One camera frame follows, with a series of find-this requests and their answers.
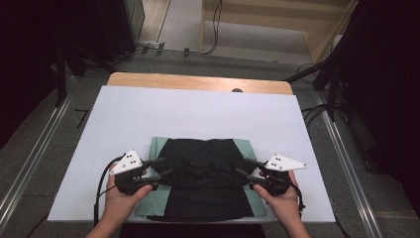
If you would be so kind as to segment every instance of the human hand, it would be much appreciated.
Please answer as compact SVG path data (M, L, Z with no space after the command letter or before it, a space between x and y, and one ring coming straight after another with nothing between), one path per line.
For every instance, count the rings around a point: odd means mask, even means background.
M298 186L293 171L289 171L289 176L293 184ZM271 207L275 217L289 237L309 237L300 219L297 203L298 195L292 186L288 188L285 194L279 196L271 196L265 188L258 184L254 185L254 191Z
M151 185L146 185L140 188L132 196L129 196L121 193L118 188L114 186L115 177L109 175L106 188L110 190L105 194L104 213L98 224L87 237L110 237L114 231L127 220L136 204L145 198L153 189Z

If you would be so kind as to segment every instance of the wire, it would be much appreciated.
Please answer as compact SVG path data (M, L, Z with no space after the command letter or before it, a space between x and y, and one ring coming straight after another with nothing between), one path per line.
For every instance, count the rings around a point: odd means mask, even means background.
M95 201L95 204L93 205L93 226L96 226L98 224L98 222L99 222L99 197L101 197L101 195L104 193L104 192L101 193L101 188L102 188L102 182L103 182L103 180L105 178L105 175L107 174L109 168L111 168L111 166L114 163L116 163L118 161L121 161L121 159L123 159L123 157L125 155L126 154L124 154L122 157L118 157L118 158L115 158L114 160L112 160L108 164L108 166L106 166L104 172L102 173L101 180L99 181L98 189L96 191L96 201Z
M296 191L296 194L299 197L299 213L303 210L303 208L305 208L306 206L303 204L303 197L302 197L302 192L300 191L299 187L297 187L295 184L293 184L293 182L290 182L290 185L294 188L294 190Z
M319 115L321 115L322 112L326 111L328 109L327 104L320 104L316 105L311 108L302 109L301 112L307 112L305 117L303 118L303 121L305 122L306 130L308 131L309 137L311 137L310 133L310 125L313 120L315 120Z
M119 58L121 58L120 60L118 60L118 61L116 61L116 62L114 62L114 63L112 63L112 64L110 64L111 66L116 66L116 65L118 65L118 64L120 64L121 62L123 62L128 56L130 56L130 55L133 55L135 52L133 52L133 53L130 53L130 54L126 54L126 55L123 55L123 56L120 56L120 57L116 57L115 59L119 59ZM96 64L96 63L94 63L94 61L92 61L92 60L90 60L90 59L87 59L87 60L85 60L84 61L84 64L86 65L86 66L88 66L89 68L97 68L97 67L101 67L100 65L98 65L98 64Z
M216 15L219 11L219 15L217 16L217 25L216 25ZM213 47L210 49L210 51L206 53L202 53L202 55L209 55L214 52L217 48L217 44L219 43L219 23L220 23L220 16L222 15L222 0L219 1L217 4L216 10L214 11L213 15L213 32L214 32L214 43Z
M336 224L339 226L339 228L342 231L344 237L351 238L350 235L344 229L344 227L343 227L342 223L340 222L339 218L337 217L336 213L333 212L333 214L334 214L334 218L336 218Z
M179 50L166 50L166 49L154 49L154 48L148 48L148 47L140 47L137 48L133 53L127 54L127 56L142 52L143 50L148 50L148 51L157 51L157 52L174 52L174 53L185 53L185 51L179 51ZM189 54L198 54L198 55L203 55L199 52L188 52Z
M43 216L43 218L41 218L41 220L31 229L31 231L28 233L26 237L30 238L34 234L34 232L38 229L38 227L40 227L40 225L43 224L43 222L47 220L47 217L49 217L49 215L50 215L50 212L47 212L47 214Z
M300 70L303 66L306 66L306 65L315 65L315 63L313 63L313 62L308 62L308 63L301 64L301 65L297 68L296 73L298 73L298 72L299 72L299 70ZM302 77L302 78L300 78L300 80L302 80L302 81L303 81L303 82L305 82L305 83L312 83L311 81L306 81L305 79L303 79L303 77Z
M111 186L110 188L108 188L108 189L106 189L106 190L102 191L102 192L99 194L99 197L101 197L103 193L105 193L105 192L107 192L107 191L111 190L111 189L112 189L112 188L114 188L114 187L116 187L116 185L113 185L113 186Z

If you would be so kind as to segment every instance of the metal frame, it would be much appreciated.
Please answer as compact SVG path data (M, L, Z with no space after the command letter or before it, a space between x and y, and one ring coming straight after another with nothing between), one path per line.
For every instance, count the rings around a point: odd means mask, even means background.
M78 82L79 79L76 76L72 76L69 79L67 86L67 96L64 98L64 101L62 102L61 106L57 107L53 111L49 122L47 123L40 137L38 138L38 141L32 149L31 154L26 159L24 165L22 166L21 170L19 171L18 175L16 176L13 184L7 191L6 195L2 198L0 204L0 236L3 233L7 222L12 216L13 211L18 205L18 202L21 199L22 194L24 193L29 181L31 180L32 175L37 169L38 163L43 157L44 151L49 145L49 142L53 137L55 129L61 121L62 116L64 115L68 107L73 91L76 88Z
M315 97L318 104L327 103L322 92L315 91ZM352 161L349 157L349 154L347 153L336 123L331 120L328 112L324 111L322 116L324 118L325 125L327 126L327 130L330 133L331 140L333 141L340 164L343 168L343 172L346 176L353 198L355 199L359 215L361 216L362 222L364 223L368 237L383 237L368 202L368 198L365 195L355 169L353 168Z

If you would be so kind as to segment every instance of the white table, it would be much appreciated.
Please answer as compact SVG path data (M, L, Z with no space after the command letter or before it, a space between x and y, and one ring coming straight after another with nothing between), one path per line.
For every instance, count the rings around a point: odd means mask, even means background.
M132 74L117 75L133 77ZM95 193L106 165L132 148L137 150L141 158L146 159L152 137L155 136L202 140L247 139L261 161L279 153L303 162L308 165L308 169L295 172L307 206L302 220L335 221L294 95L109 85L103 86L98 95L57 193L49 221L93 220ZM267 216L264 217L228 222L275 221L269 207L266 210ZM133 214L128 220L150 222Z

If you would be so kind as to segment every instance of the gray floor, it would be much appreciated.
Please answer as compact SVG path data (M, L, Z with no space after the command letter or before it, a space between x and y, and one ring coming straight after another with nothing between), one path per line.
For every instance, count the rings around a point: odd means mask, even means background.
M168 37L170 36L168 32L170 27L166 26L165 29L166 32L163 32L162 39L166 41L167 46L170 46L169 42L172 41ZM189 47L173 40L172 45L176 44L182 48ZM173 52L165 52L162 56L157 57L156 52L149 51L145 55L135 54L127 57L117 65L117 68L131 72L281 80L294 75L298 67L308 62L309 59L308 55L302 51L302 46L287 48L287 52L281 53L282 57L279 59L272 59L260 50L258 54L255 54L257 56L255 59L251 59L250 56L241 57L247 53L245 50L238 50L231 58L228 58L229 52L233 52L233 48L228 48L228 51L224 51L225 49L223 46L218 49L216 56L190 55L187 58L184 58L182 53ZM54 131L53 137L9 222L1 233L1 237L25 237L51 209L53 195L60 186L85 124L84 122L82 127L77 129L82 115L75 109L90 110L101 85L107 83L108 77L109 73L104 69L94 67L86 73L85 77L77 80L77 86L65 114ZM305 78L309 81L312 79L312 76ZM300 80L293 83L292 88L301 108L316 105L315 93L310 84ZM9 143L0 150L0 161L2 162L0 195L2 197L12 186L15 177L48 123L53 113L54 101L55 92L52 92L22 124ZM383 236L420 237L419 219L408 203L400 184L387 175L374 175L366 170L363 153L355 141L352 131L339 116L337 119L337 126ZM311 124L310 135L334 212L350 236L368 237L360 211L322 117L317 118ZM334 223L306 224L306 226L313 237L343 237L339 227ZM91 223L44 222L33 237L83 237L91 227ZM264 224L262 227L267 237L285 237L281 226L276 223Z

